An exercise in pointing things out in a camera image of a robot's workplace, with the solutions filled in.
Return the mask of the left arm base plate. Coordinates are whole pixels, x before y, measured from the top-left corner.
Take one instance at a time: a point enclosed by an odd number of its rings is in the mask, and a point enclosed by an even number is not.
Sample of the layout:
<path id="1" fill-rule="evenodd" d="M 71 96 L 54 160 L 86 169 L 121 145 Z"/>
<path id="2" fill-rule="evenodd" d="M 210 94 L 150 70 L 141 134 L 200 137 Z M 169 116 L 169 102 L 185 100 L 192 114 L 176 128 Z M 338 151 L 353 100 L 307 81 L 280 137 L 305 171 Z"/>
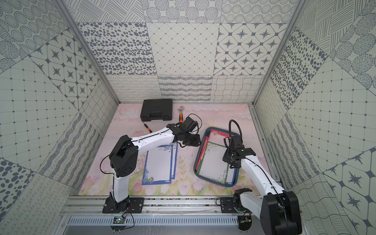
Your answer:
<path id="1" fill-rule="evenodd" d="M 136 214 L 142 213 L 144 201 L 144 198 L 130 197 L 118 203 L 112 197 L 108 197 L 105 201 L 102 213 L 121 213 L 126 211 Z"/>

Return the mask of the blue floral stationery paper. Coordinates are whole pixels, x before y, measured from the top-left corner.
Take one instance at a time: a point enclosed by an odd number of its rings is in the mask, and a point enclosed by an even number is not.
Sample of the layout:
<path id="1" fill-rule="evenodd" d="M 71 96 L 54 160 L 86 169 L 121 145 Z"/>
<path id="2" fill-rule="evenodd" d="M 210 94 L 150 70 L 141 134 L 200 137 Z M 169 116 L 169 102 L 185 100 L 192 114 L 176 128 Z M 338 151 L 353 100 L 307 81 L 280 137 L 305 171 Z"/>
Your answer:
<path id="1" fill-rule="evenodd" d="M 172 167 L 171 167 L 171 179 L 175 179 L 176 175 L 176 162 L 178 154 L 178 143 L 173 143 L 172 145 Z"/>
<path id="2" fill-rule="evenodd" d="M 146 153 L 142 185 L 171 183 L 173 145 L 162 145 Z"/>

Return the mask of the teal plastic storage box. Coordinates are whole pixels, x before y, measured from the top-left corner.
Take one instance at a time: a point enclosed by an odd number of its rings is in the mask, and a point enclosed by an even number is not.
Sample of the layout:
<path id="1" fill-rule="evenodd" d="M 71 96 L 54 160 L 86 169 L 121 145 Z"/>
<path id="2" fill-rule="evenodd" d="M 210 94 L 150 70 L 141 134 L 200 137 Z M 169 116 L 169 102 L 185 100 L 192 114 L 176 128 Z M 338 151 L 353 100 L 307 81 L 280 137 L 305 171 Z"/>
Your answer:
<path id="1" fill-rule="evenodd" d="M 224 139 L 227 137 L 229 137 L 227 130 L 216 127 L 206 129 L 193 172 L 198 178 L 209 183 L 231 188 L 237 184 L 240 170 L 230 168 L 230 165 L 222 160 L 227 150 L 224 144 Z"/>

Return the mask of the red bordered stationery paper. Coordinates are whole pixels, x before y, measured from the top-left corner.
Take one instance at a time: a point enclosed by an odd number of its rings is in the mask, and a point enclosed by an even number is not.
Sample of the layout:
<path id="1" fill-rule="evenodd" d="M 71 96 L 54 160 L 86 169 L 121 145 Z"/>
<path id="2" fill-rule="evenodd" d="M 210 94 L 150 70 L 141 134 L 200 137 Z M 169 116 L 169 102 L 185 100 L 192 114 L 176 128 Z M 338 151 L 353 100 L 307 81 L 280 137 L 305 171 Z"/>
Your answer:
<path id="1" fill-rule="evenodd" d="M 201 150 L 199 152 L 199 158 L 197 160 L 197 164 L 196 164 L 196 167 L 195 167 L 196 173 L 199 173 L 199 169 L 201 168 L 201 165 L 204 161 L 204 152 L 206 150 L 208 142 L 218 144 L 220 146 L 225 146 L 224 139 L 228 138 L 228 137 L 229 137 L 228 132 L 224 132 L 224 131 L 219 130 L 219 129 L 209 128 L 208 130 L 206 130 L 205 135 L 204 135 L 203 145 L 202 145 Z"/>

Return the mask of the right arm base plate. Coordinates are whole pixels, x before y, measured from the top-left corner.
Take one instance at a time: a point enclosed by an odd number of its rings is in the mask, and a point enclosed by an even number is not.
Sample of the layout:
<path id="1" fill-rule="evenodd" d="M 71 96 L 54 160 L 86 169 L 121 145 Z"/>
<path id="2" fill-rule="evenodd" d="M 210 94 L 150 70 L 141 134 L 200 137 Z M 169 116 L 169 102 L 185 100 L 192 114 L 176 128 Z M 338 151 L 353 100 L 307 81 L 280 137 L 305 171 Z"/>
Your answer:
<path id="1" fill-rule="evenodd" d="M 244 212 L 236 207 L 235 201 L 232 197 L 220 197 L 216 201 L 219 201 L 218 205 L 222 213 L 240 213 Z"/>

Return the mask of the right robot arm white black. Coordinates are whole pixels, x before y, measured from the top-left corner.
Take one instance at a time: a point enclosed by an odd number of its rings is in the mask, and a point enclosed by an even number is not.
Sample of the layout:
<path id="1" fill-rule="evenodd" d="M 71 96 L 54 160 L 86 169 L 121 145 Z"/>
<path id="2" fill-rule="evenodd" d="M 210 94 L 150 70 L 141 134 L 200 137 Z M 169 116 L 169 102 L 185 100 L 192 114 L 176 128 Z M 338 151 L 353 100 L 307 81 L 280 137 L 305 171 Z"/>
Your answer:
<path id="1" fill-rule="evenodd" d="M 235 208 L 253 213 L 266 235 L 300 235 L 303 231 L 299 200 L 286 191 L 260 164 L 256 153 L 245 148 L 241 136 L 224 138 L 226 151 L 222 160 L 234 168 L 242 168 L 252 179 L 260 196 L 243 188 L 234 193 Z"/>

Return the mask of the green floral stationery paper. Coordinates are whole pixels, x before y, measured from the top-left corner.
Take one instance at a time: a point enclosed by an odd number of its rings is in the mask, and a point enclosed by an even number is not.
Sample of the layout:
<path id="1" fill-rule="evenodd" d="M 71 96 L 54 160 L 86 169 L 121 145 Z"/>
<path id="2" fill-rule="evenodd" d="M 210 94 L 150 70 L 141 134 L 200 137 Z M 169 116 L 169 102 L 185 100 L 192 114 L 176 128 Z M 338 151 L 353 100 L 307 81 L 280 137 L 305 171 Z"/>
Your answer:
<path id="1" fill-rule="evenodd" d="M 220 185 L 230 185 L 234 173 L 229 164 L 222 160 L 225 150 L 224 146 L 208 142 L 198 176 Z"/>

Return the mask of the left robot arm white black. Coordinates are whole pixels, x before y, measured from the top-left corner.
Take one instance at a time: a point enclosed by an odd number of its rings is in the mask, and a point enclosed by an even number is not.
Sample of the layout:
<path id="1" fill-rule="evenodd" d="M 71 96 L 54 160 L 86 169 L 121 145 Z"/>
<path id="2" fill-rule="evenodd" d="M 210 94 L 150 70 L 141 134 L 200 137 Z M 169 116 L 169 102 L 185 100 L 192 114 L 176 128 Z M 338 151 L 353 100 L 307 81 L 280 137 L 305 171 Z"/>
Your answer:
<path id="1" fill-rule="evenodd" d="M 198 128 L 198 122 L 187 117 L 183 122 L 168 124 L 165 128 L 144 136 L 120 137 L 109 154 L 113 170 L 113 190 L 109 196 L 111 202 L 115 206 L 129 202 L 129 177 L 136 169 L 139 156 L 159 146 L 173 143 L 198 147 L 201 145 L 200 135 L 193 132 Z"/>

